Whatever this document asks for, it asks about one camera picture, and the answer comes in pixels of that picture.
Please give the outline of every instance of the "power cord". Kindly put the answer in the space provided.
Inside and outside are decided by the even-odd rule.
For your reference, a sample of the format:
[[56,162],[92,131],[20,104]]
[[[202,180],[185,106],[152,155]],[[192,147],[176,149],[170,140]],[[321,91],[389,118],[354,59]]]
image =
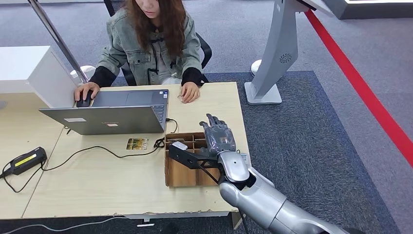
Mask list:
[[69,132],[71,131],[71,129],[70,129],[69,127],[67,127],[67,126],[64,126],[64,129],[67,129],[66,135],[68,135]]
[[120,219],[120,218],[125,219],[127,217],[112,217],[112,218],[108,218],[108,219],[105,219],[105,220],[100,221],[100,222],[84,223],[84,224],[79,224],[79,225],[72,226],[72,227],[65,228],[65,229],[53,229],[53,228],[49,228],[49,227],[47,227],[46,225],[43,225],[43,224],[33,224],[33,225],[27,225],[27,226],[17,228],[17,229],[14,229],[12,231],[9,231],[9,232],[6,232],[6,233],[1,233],[1,234],[11,234],[11,233],[17,232],[19,230],[22,230],[22,229],[25,229],[25,228],[30,228],[30,227],[43,227],[43,228],[46,228],[47,230],[52,231],[52,232],[64,232],[64,231],[67,231],[67,230],[70,230],[70,229],[73,229],[73,228],[89,226],[89,225],[94,225],[94,224],[102,224],[102,223],[106,223],[107,221],[110,221],[110,220],[113,220],[113,219]]
[[176,120],[171,119],[171,118],[166,118],[165,121],[166,121],[166,122],[169,122],[169,121],[175,122],[175,130],[174,130],[173,132],[171,132],[171,133],[176,133],[176,130],[178,129],[178,123],[176,122]]
[[[131,157],[131,156],[145,156],[145,155],[150,155],[150,154],[152,154],[153,152],[155,152],[156,150],[158,150],[158,149],[160,149],[160,148],[164,148],[164,147],[165,147],[165,142],[164,142],[164,140],[165,140],[164,138],[157,139],[157,140],[155,141],[155,144],[153,145],[154,149],[153,149],[151,152],[149,152],[149,153],[133,154],[133,155],[125,155],[125,156],[118,156],[117,154],[115,154],[114,152],[106,149],[106,148],[103,147],[103,146],[92,146],[92,147],[89,147],[89,148],[86,148],[86,149],[82,149],[82,150],[76,151],[76,152],[73,153],[66,161],[64,161],[62,164],[60,164],[60,165],[58,165],[58,166],[55,166],[55,167],[53,167],[53,168],[50,168],[50,169],[45,169],[45,168],[43,168],[43,166],[44,166],[45,163],[42,162],[42,163],[40,164],[40,167],[32,174],[32,176],[30,176],[30,178],[27,180],[27,182],[24,184],[24,186],[23,186],[20,190],[16,190],[16,189],[7,181],[6,177],[4,177],[4,182],[6,182],[7,186],[9,186],[15,193],[20,193],[21,191],[23,191],[23,189],[27,186],[27,184],[30,182],[30,180],[35,176],[35,174],[36,174],[40,169],[41,169],[42,171],[44,171],[44,172],[57,169],[57,168],[63,166],[63,165],[64,165],[65,163],[67,163],[73,156],[77,155],[77,154],[80,153],[80,152],[83,152],[83,151],[86,151],[86,150],[91,150],[91,149],[94,149],[94,148],[100,148],[100,149],[106,150],[107,152],[111,153],[113,156],[115,156],[115,157],[117,157],[117,158],[126,158],[126,157]],[[7,164],[3,167],[2,174],[4,174],[4,171],[5,171],[6,167],[7,167],[7,165],[9,165],[10,163],[11,163],[11,162],[7,163]]]
[[245,221],[245,218],[244,218],[244,213],[243,213],[241,210],[238,210],[238,211],[240,212],[241,219],[243,220],[243,225],[244,225],[245,233],[246,233],[246,234],[249,234],[248,228],[247,228],[247,226],[246,226],[246,221]]
[[209,173],[209,171],[207,171],[203,166],[201,166],[200,164],[198,164],[199,169],[203,170],[209,177],[211,177],[211,179],[218,184],[218,180],[211,174]]

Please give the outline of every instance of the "red tape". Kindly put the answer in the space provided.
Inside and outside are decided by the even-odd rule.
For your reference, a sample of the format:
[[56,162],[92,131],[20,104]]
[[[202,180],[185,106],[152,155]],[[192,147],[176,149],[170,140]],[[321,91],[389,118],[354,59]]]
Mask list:
[[369,85],[363,80],[347,56],[321,24],[320,20],[314,15],[313,11],[309,10],[305,12],[305,15],[361,100],[363,100],[404,158],[413,167],[413,142],[374,95]]

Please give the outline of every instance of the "wooden desk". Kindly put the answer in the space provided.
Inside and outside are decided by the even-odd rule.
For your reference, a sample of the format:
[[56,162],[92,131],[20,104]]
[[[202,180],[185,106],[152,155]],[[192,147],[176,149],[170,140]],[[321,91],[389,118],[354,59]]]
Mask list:
[[[168,117],[175,119],[178,132],[203,131],[200,121],[211,113],[232,129],[237,148],[248,153],[244,121],[237,85],[209,83],[201,97],[190,104],[177,98],[179,85],[111,87],[103,91],[169,89]],[[167,124],[167,132],[175,124]],[[126,150],[129,138],[149,138],[149,152],[154,141],[164,134],[80,136],[61,134],[48,167],[65,161],[72,153],[87,147],[104,146],[118,155]],[[228,213],[237,211],[222,200],[218,187],[170,189],[165,185],[164,154],[161,149],[147,156],[118,159],[101,149],[82,152],[61,168],[46,172],[33,194],[24,218],[97,216],[97,215],[162,215],[184,213]]]
[[[15,157],[34,150],[38,146],[46,150],[50,157],[63,127],[38,111],[47,106],[35,94],[0,94],[0,101],[7,101],[7,106],[0,110],[0,166]],[[25,173],[7,177],[16,190],[22,188],[34,167]],[[42,171],[29,182],[20,193],[14,193],[3,180],[0,180],[0,219],[21,218],[35,190]]]

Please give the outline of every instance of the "computer mouse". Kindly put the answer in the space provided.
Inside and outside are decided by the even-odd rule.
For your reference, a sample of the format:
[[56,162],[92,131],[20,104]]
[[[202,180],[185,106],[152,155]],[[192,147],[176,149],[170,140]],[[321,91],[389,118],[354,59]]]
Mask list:
[[93,91],[89,90],[86,99],[83,100],[83,91],[80,92],[80,100],[76,102],[76,107],[89,107],[92,102],[92,93]]

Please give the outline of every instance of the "yellow label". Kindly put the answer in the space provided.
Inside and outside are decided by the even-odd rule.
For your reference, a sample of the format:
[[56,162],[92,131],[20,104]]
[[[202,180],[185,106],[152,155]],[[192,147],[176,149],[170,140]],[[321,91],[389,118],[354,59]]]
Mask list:
[[22,161],[16,163],[14,166],[15,166],[15,167],[18,167],[18,166],[20,166],[21,164],[23,164],[23,163],[25,163],[25,162],[27,162],[27,161],[35,158],[36,156],[37,156],[37,155],[34,154],[34,155],[30,156],[30,157],[27,157],[27,158],[23,159]]

